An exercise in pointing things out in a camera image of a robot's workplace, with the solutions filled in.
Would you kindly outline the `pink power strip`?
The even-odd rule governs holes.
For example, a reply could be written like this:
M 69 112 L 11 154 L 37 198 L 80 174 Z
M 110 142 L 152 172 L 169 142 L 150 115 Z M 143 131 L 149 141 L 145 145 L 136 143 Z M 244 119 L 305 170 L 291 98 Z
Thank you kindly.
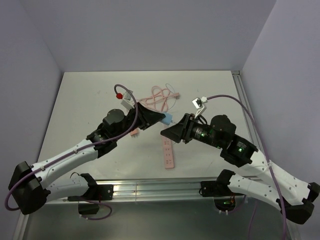
M 175 164 L 174 164 L 172 141 L 164 136 L 162 136 L 161 138 L 162 138 L 164 168 L 166 170 L 173 169 L 175 167 Z

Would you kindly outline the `blue charger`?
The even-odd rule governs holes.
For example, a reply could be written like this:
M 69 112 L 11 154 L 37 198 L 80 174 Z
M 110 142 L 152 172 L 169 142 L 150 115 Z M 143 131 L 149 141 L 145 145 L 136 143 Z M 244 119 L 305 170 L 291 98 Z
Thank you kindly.
M 165 115 L 165 117 L 160 122 L 166 126 L 170 125 L 173 120 L 173 116 L 167 112 L 164 112 L 163 114 Z

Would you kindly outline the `orange pink charger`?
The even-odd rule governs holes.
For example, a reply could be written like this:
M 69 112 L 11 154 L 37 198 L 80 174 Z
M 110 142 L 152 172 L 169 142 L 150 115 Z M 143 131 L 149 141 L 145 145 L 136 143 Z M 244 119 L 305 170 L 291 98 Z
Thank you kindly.
M 139 133 L 140 133 L 139 129 L 136 128 L 135 130 L 130 132 L 130 136 L 135 138 L 139 135 Z

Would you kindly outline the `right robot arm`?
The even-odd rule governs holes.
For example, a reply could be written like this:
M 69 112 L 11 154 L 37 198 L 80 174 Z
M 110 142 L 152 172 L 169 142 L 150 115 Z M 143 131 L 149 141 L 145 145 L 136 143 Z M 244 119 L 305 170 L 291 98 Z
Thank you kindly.
M 220 157 L 227 163 L 260 179 L 257 182 L 224 169 L 216 180 L 201 182 L 203 197 L 247 195 L 275 207 L 289 221 L 305 224 L 313 213 L 313 202 L 320 194 L 320 186 L 315 182 L 302 181 L 276 164 L 267 162 L 254 144 L 235 131 L 236 126 L 226 115 L 216 115 L 210 124 L 202 124 L 195 120 L 193 114 L 186 113 L 180 122 L 160 134 L 175 143 L 187 144 L 196 140 L 220 149 Z

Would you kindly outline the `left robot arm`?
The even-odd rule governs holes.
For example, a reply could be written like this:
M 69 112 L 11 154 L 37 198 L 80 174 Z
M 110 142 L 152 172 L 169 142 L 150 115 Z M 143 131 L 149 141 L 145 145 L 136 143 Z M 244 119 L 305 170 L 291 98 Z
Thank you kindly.
M 117 147 L 117 141 L 131 131 L 137 128 L 146 130 L 165 117 L 165 114 L 147 109 L 140 103 L 128 113 L 112 109 L 96 130 L 71 149 L 32 165 L 25 161 L 18 164 L 8 186 L 8 194 L 17 203 L 17 210 L 24 215 L 61 198 L 91 200 L 98 194 L 99 187 L 90 174 L 82 173 L 63 181 L 58 179 L 78 166 L 111 152 Z

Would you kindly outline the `front aluminium rail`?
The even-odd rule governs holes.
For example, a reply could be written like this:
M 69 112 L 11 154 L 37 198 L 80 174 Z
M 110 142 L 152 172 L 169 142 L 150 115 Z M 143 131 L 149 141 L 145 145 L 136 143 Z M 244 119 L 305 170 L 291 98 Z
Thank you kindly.
M 41 180 L 29 177 L 17 187 L 22 195 L 22 203 L 38 210 L 44 204 L 59 199 L 68 201 L 71 196 L 82 196 L 90 187 L 113 185 L 112 200 L 105 202 L 156 202 L 177 200 L 198 200 L 202 181 L 215 181 L 214 178 L 176 178 L 141 180 L 95 180 L 88 173 L 74 174 L 68 179 L 56 180 L 47 187 Z

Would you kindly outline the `aluminium rail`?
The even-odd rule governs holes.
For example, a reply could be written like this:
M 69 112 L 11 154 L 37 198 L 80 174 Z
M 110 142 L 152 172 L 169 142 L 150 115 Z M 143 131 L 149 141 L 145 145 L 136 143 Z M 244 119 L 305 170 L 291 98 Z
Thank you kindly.
M 249 111 L 250 114 L 252 114 L 251 109 L 250 109 L 250 105 L 248 102 L 248 98 L 247 95 L 245 93 L 245 89 L 244 89 L 244 85 L 242 83 L 242 78 L 241 78 L 241 72 L 236 70 L 236 71 L 231 71 L 231 75 L 235 84 L 235 88 L 239 97 L 240 102 L 245 106 L 245 108 Z M 249 117 L 249 115 L 247 114 L 247 112 L 245 110 L 243 110 L 243 114 L 244 114 L 244 118 L 246 121 L 246 125 L 248 128 L 248 132 L 251 138 L 256 136 L 256 131 L 255 131 L 255 127 L 252 124 L 252 121 Z
M 47 187 L 41 180 L 29 177 L 17 187 L 22 195 L 22 203 L 38 210 L 44 204 L 59 199 L 68 201 L 71 196 L 82 196 L 90 187 L 113 185 L 112 200 L 105 202 L 156 202 L 177 200 L 198 200 L 202 181 L 215 181 L 214 178 L 176 178 L 141 180 L 95 180 L 88 173 L 74 174 L 68 179 L 56 180 Z

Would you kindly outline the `right side aluminium rail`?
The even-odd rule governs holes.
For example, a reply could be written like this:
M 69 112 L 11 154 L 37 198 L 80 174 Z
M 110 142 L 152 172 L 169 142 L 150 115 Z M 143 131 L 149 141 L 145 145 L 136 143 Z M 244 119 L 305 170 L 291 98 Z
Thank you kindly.
M 231 75 L 235 84 L 235 88 L 239 97 L 240 102 L 245 106 L 245 108 L 249 111 L 250 114 L 252 114 L 251 109 L 250 109 L 250 105 L 248 102 L 248 98 L 247 95 L 245 93 L 245 89 L 244 89 L 244 85 L 242 83 L 242 78 L 241 78 L 241 72 L 236 70 L 236 71 L 231 71 Z M 252 121 L 249 117 L 249 115 L 247 114 L 247 112 L 245 110 L 243 110 L 243 114 L 244 114 L 244 118 L 246 121 L 246 125 L 248 128 L 248 132 L 251 138 L 256 136 L 256 131 L 255 131 L 255 127 L 252 124 Z

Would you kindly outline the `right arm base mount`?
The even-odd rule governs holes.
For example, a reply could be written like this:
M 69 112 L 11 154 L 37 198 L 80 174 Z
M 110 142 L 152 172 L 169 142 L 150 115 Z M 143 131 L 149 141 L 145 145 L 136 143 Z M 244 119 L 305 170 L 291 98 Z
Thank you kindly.
M 214 198 L 214 206 L 225 213 L 235 211 L 247 200 L 245 195 L 232 192 L 216 180 L 201 181 L 198 193 L 204 198 Z

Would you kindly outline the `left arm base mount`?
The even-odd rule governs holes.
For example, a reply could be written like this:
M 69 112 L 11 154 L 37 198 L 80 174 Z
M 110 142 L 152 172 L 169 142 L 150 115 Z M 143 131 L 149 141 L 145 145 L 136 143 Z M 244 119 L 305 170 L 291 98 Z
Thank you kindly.
M 78 202 L 78 213 L 82 218 L 98 221 L 111 216 L 113 209 L 105 201 L 113 199 L 114 186 L 112 184 L 98 184 L 90 187 L 81 196 L 68 196 L 68 202 Z M 104 216 L 97 217 L 100 210 L 108 209 Z

